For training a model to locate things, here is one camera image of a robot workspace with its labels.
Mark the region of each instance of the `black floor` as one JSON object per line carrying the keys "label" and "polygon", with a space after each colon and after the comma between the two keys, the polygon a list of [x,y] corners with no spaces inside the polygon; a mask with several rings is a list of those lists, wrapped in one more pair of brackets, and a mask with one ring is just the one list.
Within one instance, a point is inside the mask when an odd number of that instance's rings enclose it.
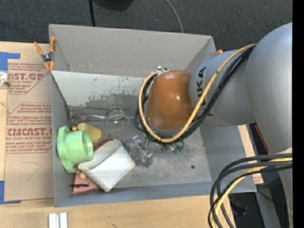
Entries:
{"label": "black floor", "polygon": [[[293,21],[293,0],[92,1],[97,27],[211,35],[222,50],[257,43]],[[0,0],[0,41],[48,43],[50,23],[92,26],[88,0]],[[233,206],[238,228],[264,227],[254,193],[230,197],[247,208]]]}

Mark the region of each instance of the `cardboard box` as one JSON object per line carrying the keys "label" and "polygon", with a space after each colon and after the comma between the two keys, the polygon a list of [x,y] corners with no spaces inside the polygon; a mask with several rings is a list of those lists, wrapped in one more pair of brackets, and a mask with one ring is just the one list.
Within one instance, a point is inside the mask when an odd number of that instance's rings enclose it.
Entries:
{"label": "cardboard box", "polygon": [[[151,166],[136,166],[109,193],[72,194],[75,175],[65,171],[57,153],[58,129],[72,127],[67,106],[80,114],[101,115],[119,106],[131,118],[142,82],[157,66],[192,72],[216,50],[212,37],[204,35],[50,25],[49,36],[57,40],[51,72],[56,207],[209,195],[221,169],[246,156],[239,127],[203,124],[187,138],[182,153],[156,153]],[[89,124],[102,129],[103,138],[123,142],[141,134],[132,122],[119,131],[108,129],[106,121]],[[235,190],[254,191],[252,178]]]}

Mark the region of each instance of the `black cable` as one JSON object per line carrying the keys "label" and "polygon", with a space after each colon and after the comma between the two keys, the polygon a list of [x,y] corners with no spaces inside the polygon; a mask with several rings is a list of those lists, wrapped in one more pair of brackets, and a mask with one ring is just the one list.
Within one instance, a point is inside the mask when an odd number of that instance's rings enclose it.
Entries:
{"label": "black cable", "polygon": [[215,210],[214,210],[214,207],[215,205],[218,203],[218,201],[222,198],[222,196],[225,194],[225,192],[228,190],[229,187],[231,187],[231,185],[233,185],[238,179],[242,178],[242,177],[245,177],[245,176],[248,176],[248,175],[252,175],[252,174],[256,174],[256,173],[262,173],[262,172],[266,172],[266,171],[282,171],[282,170],[287,170],[287,169],[290,169],[292,168],[292,164],[290,165],[284,165],[282,167],[275,167],[275,168],[271,168],[271,169],[262,169],[262,170],[259,170],[259,171],[253,171],[253,172],[250,172],[250,173],[244,173],[238,177],[236,177],[234,180],[232,180],[226,187],[225,189],[220,193],[220,195],[217,197],[217,199],[215,201],[213,201],[214,199],[214,189],[213,189],[213,192],[210,193],[210,211],[209,211],[209,214],[208,214],[208,224],[209,226],[212,228],[212,224],[211,224],[211,219],[210,219],[210,216],[212,214],[213,216],[213,219],[214,221],[216,222],[217,226],[219,228],[222,228],[222,225],[215,213]]}
{"label": "black cable", "polygon": [[[220,186],[220,182],[226,177],[228,176],[229,174],[233,173],[233,172],[236,172],[236,171],[240,171],[240,170],[243,170],[243,169],[248,169],[248,168],[253,168],[253,167],[261,167],[261,166],[278,166],[278,165],[282,165],[283,162],[264,162],[264,163],[252,163],[252,164],[246,164],[246,165],[242,165],[242,166],[237,166],[235,168],[232,168],[230,170],[226,170],[224,172],[221,172],[221,174],[219,175],[218,179],[214,182],[212,188],[211,188],[211,193],[213,194],[215,192],[215,188],[217,186]],[[212,201],[213,201],[213,195],[210,195],[210,205],[212,204]]]}
{"label": "black cable", "polygon": [[[219,174],[219,176],[224,173],[226,170],[228,170],[229,168],[231,168],[234,165],[238,165],[240,163],[243,162],[249,162],[249,161],[258,161],[258,160],[274,160],[274,159],[279,159],[279,158],[291,158],[292,157],[292,153],[290,154],[270,154],[270,155],[262,155],[262,156],[253,156],[253,157],[247,157],[247,158],[242,158],[239,160],[236,160],[230,164],[228,164]],[[217,186],[217,194],[219,195],[221,193],[220,191],[220,184]],[[221,210],[222,213],[225,217],[225,220],[227,221],[228,225],[230,228],[234,228],[234,226],[232,225],[230,218],[228,217],[228,214],[225,210],[224,205],[221,205]]]}
{"label": "black cable", "polygon": [[92,26],[95,27],[95,18],[94,18],[94,10],[93,10],[92,0],[89,0],[89,6],[90,6]]}

